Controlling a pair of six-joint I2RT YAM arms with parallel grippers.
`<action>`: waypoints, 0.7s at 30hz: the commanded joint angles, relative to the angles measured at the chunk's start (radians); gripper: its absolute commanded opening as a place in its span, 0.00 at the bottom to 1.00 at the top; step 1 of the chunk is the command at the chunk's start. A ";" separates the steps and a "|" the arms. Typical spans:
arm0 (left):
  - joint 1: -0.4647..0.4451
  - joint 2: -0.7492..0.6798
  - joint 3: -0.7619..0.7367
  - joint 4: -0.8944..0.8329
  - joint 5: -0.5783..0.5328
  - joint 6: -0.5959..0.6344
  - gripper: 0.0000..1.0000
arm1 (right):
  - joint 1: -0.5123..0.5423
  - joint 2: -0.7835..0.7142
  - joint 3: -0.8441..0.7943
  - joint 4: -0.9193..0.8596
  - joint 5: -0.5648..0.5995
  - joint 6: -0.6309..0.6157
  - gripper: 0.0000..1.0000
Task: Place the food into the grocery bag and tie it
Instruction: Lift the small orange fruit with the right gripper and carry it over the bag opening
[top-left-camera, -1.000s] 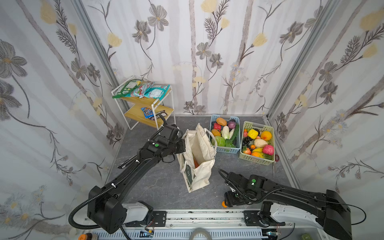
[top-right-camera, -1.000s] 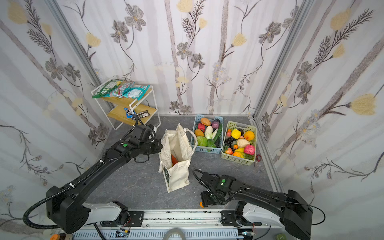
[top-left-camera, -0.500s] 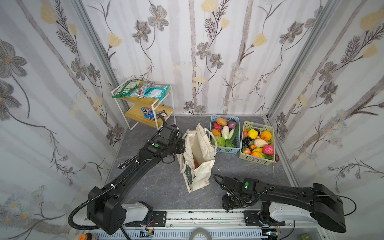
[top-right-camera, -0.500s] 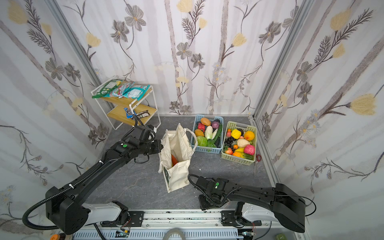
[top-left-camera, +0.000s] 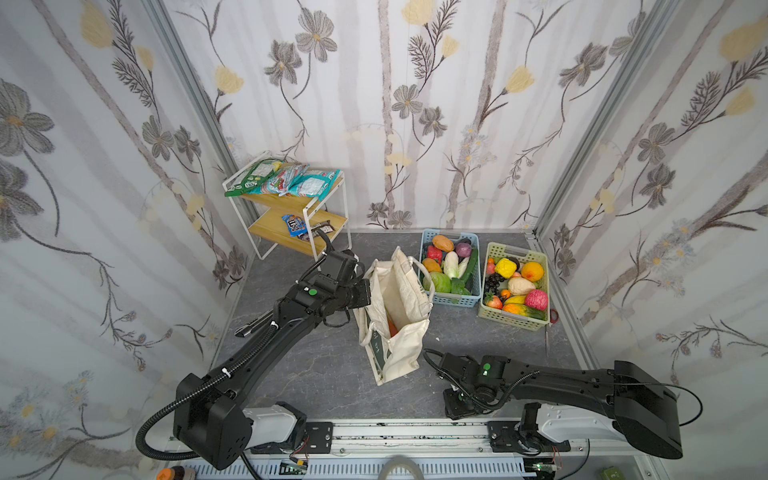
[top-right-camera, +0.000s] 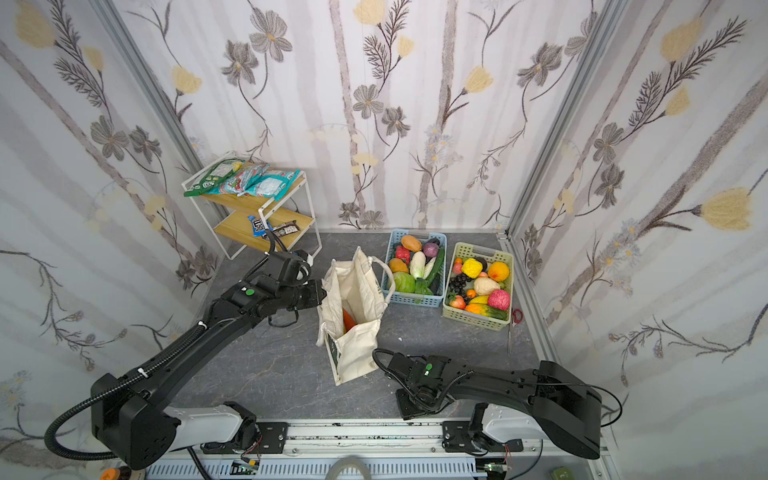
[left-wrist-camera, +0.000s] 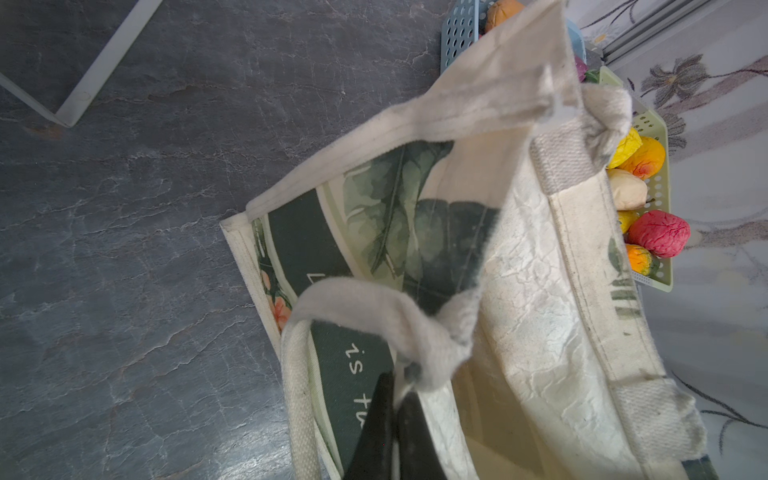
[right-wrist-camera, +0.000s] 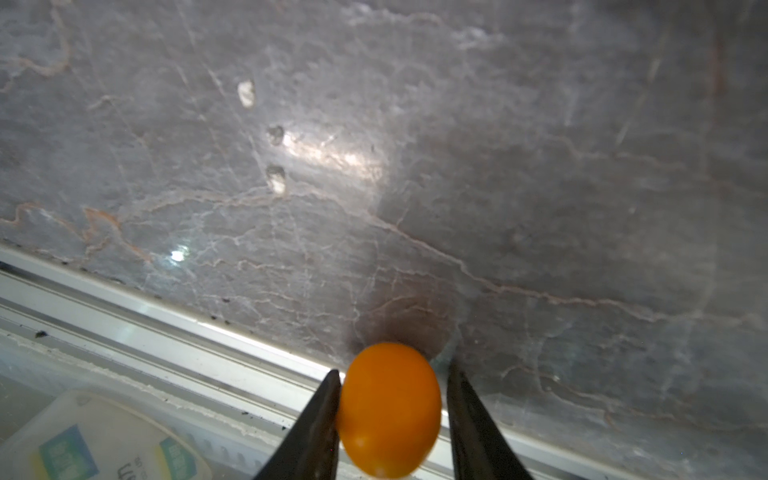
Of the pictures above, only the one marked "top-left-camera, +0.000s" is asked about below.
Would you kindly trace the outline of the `cream canvas grocery bag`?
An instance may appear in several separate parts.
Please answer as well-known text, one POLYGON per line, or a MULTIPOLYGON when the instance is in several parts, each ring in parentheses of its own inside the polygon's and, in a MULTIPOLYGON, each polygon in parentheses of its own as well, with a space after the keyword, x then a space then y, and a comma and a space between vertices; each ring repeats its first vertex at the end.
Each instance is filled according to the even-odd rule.
POLYGON ((430 325, 435 290, 423 288, 427 269, 396 248, 390 259, 376 260, 364 275, 370 281, 369 306, 354 311, 359 345, 365 349, 374 381, 382 386, 419 368, 423 339, 430 325), (387 318, 399 332, 390 337, 387 318))

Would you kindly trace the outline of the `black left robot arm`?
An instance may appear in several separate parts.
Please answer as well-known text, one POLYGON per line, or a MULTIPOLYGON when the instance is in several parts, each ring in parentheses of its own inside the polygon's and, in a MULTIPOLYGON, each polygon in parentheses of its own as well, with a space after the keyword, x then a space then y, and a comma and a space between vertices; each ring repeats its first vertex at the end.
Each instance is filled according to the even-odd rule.
POLYGON ((178 384, 174 401, 138 429, 136 449, 154 460, 202 458, 219 470, 229 467, 251 446, 255 422, 243 404, 262 378, 328 317, 370 301, 370 282, 358 256, 327 246, 271 310, 238 330, 246 341, 240 350, 205 376, 189 374, 178 384), (148 443, 150 430, 167 416, 173 418, 173 436, 188 451, 162 451, 148 443))

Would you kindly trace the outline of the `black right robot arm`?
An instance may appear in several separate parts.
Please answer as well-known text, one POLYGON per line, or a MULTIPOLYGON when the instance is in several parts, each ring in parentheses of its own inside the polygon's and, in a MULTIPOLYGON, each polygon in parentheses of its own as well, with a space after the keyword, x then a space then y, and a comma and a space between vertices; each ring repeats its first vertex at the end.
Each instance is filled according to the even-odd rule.
POLYGON ((678 398, 672 384, 656 381, 628 361, 610 369, 568 370, 486 355, 425 349, 423 358, 450 383, 443 393, 448 418, 489 415, 508 401, 523 402, 521 419, 509 428, 492 425, 495 450, 529 455, 567 449, 574 440, 619 440, 645 454, 683 456, 678 398))

